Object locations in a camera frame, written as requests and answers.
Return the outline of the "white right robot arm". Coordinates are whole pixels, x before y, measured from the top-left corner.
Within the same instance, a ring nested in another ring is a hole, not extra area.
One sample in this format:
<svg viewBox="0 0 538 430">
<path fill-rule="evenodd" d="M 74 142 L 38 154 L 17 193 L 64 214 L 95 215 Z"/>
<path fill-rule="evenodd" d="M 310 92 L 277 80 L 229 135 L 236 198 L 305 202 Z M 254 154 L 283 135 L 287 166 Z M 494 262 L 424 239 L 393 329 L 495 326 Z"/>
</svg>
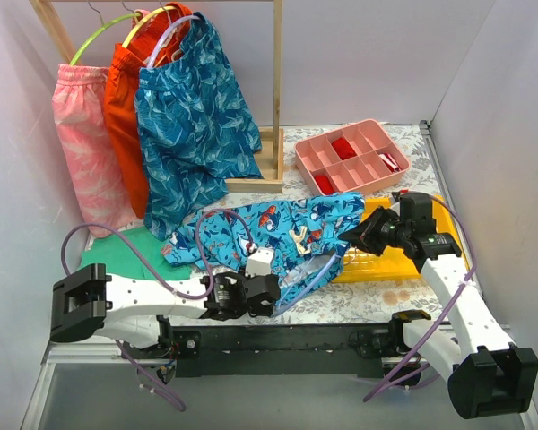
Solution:
<svg viewBox="0 0 538 430">
<path fill-rule="evenodd" d="M 447 383 L 456 413 L 464 419 L 524 413 L 533 397 L 538 358 L 520 348 L 494 318 L 473 282 L 476 267 L 449 233 L 439 233 L 433 217 L 438 198 L 397 192 L 389 208 L 376 208 L 343 241 L 380 256 L 400 249 L 430 285 L 443 308 L 436 320 L 422 311 L 393 314 L 388 347 L 403 356 L 366 395 L 371 400 L 400 383 L 396 374 L 421 355 Z"/>
</svg>

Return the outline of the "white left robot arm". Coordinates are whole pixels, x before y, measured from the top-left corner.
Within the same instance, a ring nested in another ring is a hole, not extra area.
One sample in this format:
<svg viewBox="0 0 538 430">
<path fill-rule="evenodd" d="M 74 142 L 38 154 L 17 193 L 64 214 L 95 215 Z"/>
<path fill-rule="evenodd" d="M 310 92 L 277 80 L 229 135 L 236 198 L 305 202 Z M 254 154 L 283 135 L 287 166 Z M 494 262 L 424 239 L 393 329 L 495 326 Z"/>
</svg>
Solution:
<svg viewBox="0 0 538 430">
<path fill-rule="evenodd" d="M 106 273 L 90 264 L 53 286 L 50 340 L 74 343 L 92 336 L 121 340 L 151 357 L 168 355 L 173 346 L 171 316 L 227 321 L 244 314 L 270 316 L 281 298 L 274 274 L 245 276 L 226 271 L 209 278 L 175 281 L 171 292 L 156 280 Z"/>
</svg>

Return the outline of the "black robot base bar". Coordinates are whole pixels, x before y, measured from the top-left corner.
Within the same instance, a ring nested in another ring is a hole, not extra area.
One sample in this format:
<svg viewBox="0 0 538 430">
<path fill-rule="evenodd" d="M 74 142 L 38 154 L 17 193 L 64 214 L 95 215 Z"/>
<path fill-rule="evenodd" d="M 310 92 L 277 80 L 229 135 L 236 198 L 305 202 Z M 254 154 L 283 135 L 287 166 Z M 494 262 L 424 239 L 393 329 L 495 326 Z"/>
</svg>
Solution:
<svg viewBox="0 0 538 430">
<path fill-rule="evenodd" d="M 172 345 L 126 353 L 142 364 L 173 359 L 175 376 L 353 374 L 380 379 L 404 356 L 389 324 L 185 326 Z"/>
</svg>

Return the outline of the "blue shark print shorts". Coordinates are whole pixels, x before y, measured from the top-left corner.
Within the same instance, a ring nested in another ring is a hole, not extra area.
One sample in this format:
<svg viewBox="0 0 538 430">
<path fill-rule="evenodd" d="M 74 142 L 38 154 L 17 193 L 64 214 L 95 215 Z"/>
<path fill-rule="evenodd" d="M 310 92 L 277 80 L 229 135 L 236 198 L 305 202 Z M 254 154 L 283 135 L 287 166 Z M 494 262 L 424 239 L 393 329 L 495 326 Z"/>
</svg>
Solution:
<svg viewBox="0 0 538 430">
<path fill-rule="evenodd" d="M 201 211 L 171 234 L 161 253 L 173 266 L 194 263 L 202 269 L 199 238 L 208 263 L 236 271 L 246 264 L 252 242 L 274 250 L 272 273 L 282 288 L 282 280 L 310 257 L 331 252 L 343 257 L 350 245 L 338 236 L 357 227 L 364 210 L 362 194 L 349 192 L 232 208 L 241 219 Z"/>
</svg>

